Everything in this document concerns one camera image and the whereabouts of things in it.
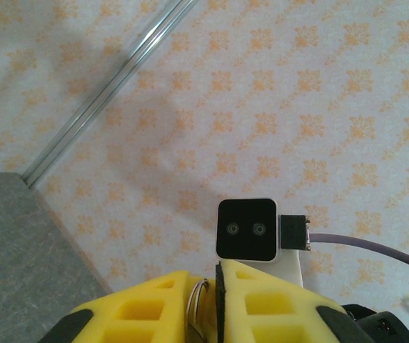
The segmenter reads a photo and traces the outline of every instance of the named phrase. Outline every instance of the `black connector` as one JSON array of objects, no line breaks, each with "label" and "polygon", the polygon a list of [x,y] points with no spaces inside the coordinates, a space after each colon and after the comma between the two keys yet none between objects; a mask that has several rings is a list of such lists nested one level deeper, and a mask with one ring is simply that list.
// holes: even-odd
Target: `black connector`
[{"label": "black connector", "polygon": [[385,311],[356,321],[376,343],[409,343],[409,330],[393,313]]},{"label": "black connector", "polygon": [[281,215],[281,249],[310,250],[307,216]]}]

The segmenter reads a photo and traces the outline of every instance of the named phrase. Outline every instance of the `camera lens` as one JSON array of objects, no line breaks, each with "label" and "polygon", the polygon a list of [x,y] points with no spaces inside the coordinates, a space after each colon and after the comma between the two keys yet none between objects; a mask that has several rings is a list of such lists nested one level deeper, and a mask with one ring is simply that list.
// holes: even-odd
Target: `camera lens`
[{"label": "camera lens", "polygon": [[231,223],[226,227],[226,231],[229,234],[237,234],[239,232],[239,226],[236,223]]},{"label": "camera lens", "polygon": [[266,227],[263,224],[256,223],[253,225],[253,233],[256,234],[257,236],[261,236],[265,234],[266,232]]}]

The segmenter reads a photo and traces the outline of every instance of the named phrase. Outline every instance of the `square hole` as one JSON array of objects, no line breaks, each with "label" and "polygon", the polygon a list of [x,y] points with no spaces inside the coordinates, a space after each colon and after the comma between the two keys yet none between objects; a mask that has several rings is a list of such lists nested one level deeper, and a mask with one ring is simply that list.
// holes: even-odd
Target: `square hole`
[{"label": "square hole", "polygon": [[291,314],[293,304],[280,292],[259,292],[246,295],[247,314]]},{"label": "square hole", "polygon": [[252,328],[256,343],[311,343],[301,325],[257,326]]},{"label": "square hole", "polygon": [[154,331],[139,328],[109,329],[104,337],[104,343],[151,343]]},{"label": "square hole", "polygon": [[236,277],[238,279],[245,279],[245,280],[253,280],[255,279],[251,275],[247,274],[246,272],[241,272],[240,270],[236,271]]},{"label": "square hole", "polygon": [[163,300],[131,300],[120,308],[118,318],[124,320],[159,320],[163,308]]},{"label": "square hole", "polygon": [[159,284],[156,288],[173,288],[174,286],[174,280],[168,280],[163,282],[162,284]]}]

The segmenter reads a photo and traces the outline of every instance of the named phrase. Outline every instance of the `metal rod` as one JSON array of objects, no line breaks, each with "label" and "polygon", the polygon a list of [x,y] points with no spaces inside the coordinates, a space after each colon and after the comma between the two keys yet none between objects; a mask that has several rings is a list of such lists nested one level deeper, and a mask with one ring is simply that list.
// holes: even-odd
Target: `metal rod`
[{"label": "metal rod", "polygon": [[119,71],[93,92],[74,112],[55,137],[22,175],[28,187],[32,187],[44,175],[57,157],[76,135],[97,116],[116,93],[125,85],[152,51],[167,37],[168,33],[182,20],[198,0],[173,0],[155,17],[152,24],[142,33],[129,49],[129,58]]},{"label": "metal rod", "polygon": [[[207,279],[202,279],[200,282],[195,284],[193,289],[191,290],[190,297],[188,298],[188,304],[186,308],[186,317],[187,317],[187,322],[188,325],[194,330],[194,332],[199,336],[201,341],[203,343],[207,343],[207,338],[204,335],[203,330],[201,329],[200,324],[198,323],[198,311],[199,311],[199,300],[201,298],[201,292],[203,291],[203,288],[206,290],[206,292],[209,289],[209,280]],[[192,308],[192,302],[193,298],[195,298],[195,305],[194,308]],[[190,332],[187,328],[186,330],[186,342],[191,343],[190,340]]]}]

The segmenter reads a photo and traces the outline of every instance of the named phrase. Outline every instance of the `metal rail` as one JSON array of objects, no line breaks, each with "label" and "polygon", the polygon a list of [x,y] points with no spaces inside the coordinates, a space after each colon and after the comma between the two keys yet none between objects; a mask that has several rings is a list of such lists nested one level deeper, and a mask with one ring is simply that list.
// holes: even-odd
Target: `metal rail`
[{"label": "metal rail", "polygon": [[152,51],[167,37],[198,0],[172,0],[129,49],[128,59],[117,73],[94,91],[74,112],[22,175],[32,187],[53,164],[76,135],[97,116],[125,85]]}]

